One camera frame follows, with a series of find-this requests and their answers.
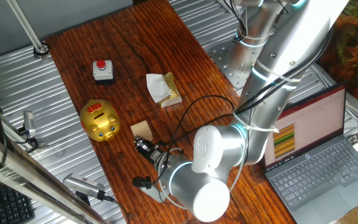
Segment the wooden table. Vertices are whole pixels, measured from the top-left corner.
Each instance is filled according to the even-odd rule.
[[[238,102],[236,93],[167,1],[150,0],[49,37],[47,43],[77,112],[90,99],[113,103],[121,118],[120,135],[109,142],[91,140],[117,201],[132,214],[133,223],[197,223],[188,211],[160,204],[131,185],[136,176],[156,171],[134,149],[130,126],[146,120],[154,142],[168,141],[188,105],[205,95],[222,95]],[[95,85],[92,63],[112,60],[116,83]],[[161,109],[151,98],[147,73],[173,72],[182,104]],[[224,113],[223,100],[203,100],[182,123],[189,131]],[[223,119],[217,124],[229,124]],[[193,157],[191,135],[181,140]],[[230,174],[231,185],[237,171]],[[294,223],[291,215],[258,167],[244,167],[232,191],[227,212],[214,223]]]

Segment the crumpled paper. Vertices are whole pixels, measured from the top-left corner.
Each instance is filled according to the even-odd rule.
[[[171,95],[171,89],[161,74],[146,74],[146,82],[155,103]]]
[[[154,102],[158,103],[161,108],[182,102],[171,72],[166,75],[146,74],[146,80]]]

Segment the black keyboard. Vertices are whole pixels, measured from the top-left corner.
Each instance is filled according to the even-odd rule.
[[[345,142],[308,159],[272,178],[285,203],[293,210],[335,186],[356,180],[358,153]]]
[[[33,219],[30,198],[0,183],[0,224],[19,224]]]

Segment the colorful fabric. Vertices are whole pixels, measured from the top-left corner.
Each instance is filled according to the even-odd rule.
[[[337,82],[348,81],[348,92],[358,99],[358,0],[349,1],[333,29],[319,64]]]

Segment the laptop screen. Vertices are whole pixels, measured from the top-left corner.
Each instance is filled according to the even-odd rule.
[[[267,139],[267,172],[342,135],[345,97],[340,83],[286,108],[275,123],[280,133]]]

